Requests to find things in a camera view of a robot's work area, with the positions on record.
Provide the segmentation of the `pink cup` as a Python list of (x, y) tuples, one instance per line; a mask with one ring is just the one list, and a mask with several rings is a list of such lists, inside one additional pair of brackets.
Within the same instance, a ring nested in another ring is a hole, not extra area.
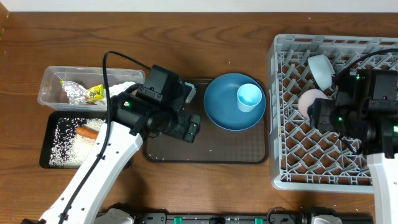
[(318, 89), (307, 90), (298, 99), (298, 110), (304, 117), (310, 118), (308, 108), (314, 103), (316, 98), (328, 99), (326, 94)]

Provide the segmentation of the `light blue bowl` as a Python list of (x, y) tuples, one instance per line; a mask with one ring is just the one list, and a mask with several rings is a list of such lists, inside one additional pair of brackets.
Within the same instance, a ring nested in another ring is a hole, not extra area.
[(308, 66), (315, 82), (322, 91), (332, 86), (332, 76), (335, 71), (326, 55), (309, 57)]

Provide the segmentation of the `white tissue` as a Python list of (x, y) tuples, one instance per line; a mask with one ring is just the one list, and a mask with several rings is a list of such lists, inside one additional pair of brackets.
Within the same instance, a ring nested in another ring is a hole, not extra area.
[(109, 87), (110, 97), (120, 94), (121, 92), (127, 90), (130, 86), (134, 85), (134, 82), (124, 82), (120, 84), (113, 85)]

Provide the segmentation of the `orange carrot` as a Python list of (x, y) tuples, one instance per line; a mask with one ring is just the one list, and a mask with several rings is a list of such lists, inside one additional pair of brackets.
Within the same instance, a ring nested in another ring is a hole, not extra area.
[(97, 131), (90, 128), (86, 128), (84, 126), (77, 127), (75, 131), (78, 135), (83, 136), (85, 138), (96, 139), (98, 137)]

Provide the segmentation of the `foil and green wrapper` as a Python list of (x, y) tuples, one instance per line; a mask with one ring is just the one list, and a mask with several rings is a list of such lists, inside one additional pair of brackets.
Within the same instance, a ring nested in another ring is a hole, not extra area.
[(89, 89), (73, 81), (60, 81), (60, 84), (67, 94), (69, 103), (72, 105), (93, 103), (104, 98), (103, 84), (93, 86)]

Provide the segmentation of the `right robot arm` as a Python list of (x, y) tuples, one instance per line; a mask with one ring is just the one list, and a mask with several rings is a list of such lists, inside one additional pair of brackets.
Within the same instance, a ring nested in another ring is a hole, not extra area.
[(317, 98), (307, 110), (310, 125), (336, 132), (341, 141), (358, 139), (352, 152), (367, 159), (376, 223), (397, 223), (397, 72), (349, 70), (335, 79), (336, 98)]

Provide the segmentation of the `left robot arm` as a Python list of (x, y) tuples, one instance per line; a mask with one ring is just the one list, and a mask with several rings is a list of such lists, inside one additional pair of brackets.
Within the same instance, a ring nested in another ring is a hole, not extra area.
[(195, 93), (194, 85), (153, 65), (143, 84), (108, 96), (108, 118), (93, 148), (38, 223), (93, 223), (120, 172), (147, 138), (165, 134), (193, 142), (201, 118), (184, 113), (183, 107)]

